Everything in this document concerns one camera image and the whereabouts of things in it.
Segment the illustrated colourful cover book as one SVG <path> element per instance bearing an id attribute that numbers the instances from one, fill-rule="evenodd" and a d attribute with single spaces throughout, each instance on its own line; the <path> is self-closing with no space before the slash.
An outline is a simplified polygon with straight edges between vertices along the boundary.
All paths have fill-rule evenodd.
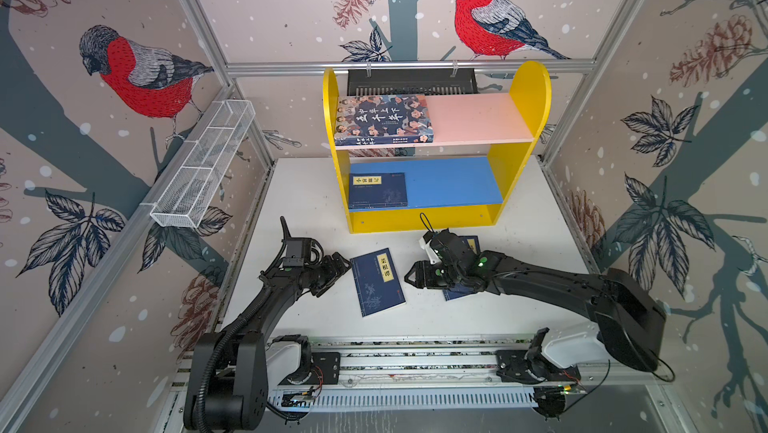
<path id="1" fill-rule="evenodd" d="M 334 119 L 336 146 L 431 143 L 434 139 L 425 95 L 342 97 Z"/>

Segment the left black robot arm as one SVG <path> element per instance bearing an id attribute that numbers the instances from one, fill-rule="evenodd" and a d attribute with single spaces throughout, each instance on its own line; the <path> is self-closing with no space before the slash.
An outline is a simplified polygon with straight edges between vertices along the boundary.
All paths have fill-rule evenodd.
<path id="1" fill-rule="evenodd" d="M 268 399 L 279 379 L 268 366 L 267 341 L 283 314 L 301 296 L 322 296 L 352 268 L 340 253 L 326 254 L 312 238 L 286 238 L 260 273 L 262 289 L 219 332 L 195 345 L 184 406 L 184 427 L 198 432 L 254 430 L 271 411 L 286 422 L 303 416 L 283 412 Z"/>

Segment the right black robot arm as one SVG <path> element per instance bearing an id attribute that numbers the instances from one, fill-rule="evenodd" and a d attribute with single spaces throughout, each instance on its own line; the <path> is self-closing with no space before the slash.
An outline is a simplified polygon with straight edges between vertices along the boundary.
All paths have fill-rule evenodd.
<path id="1" fill-rule="evenodd" d="M 572 273 L 523 262 L 507 254 L 474 252 L 448 229 L 427 231 L 427 252 L 405 276 L 418 289 L 526 297 L 583 317 L 581 324 L 554 331 L 540 328 L 520 359 L 499 361 L 505 381 L 538 384 L 573 379 L 581 363 L 615 360 L 636 371 L 659 367 L 666 313 L 628 273 Z"/>

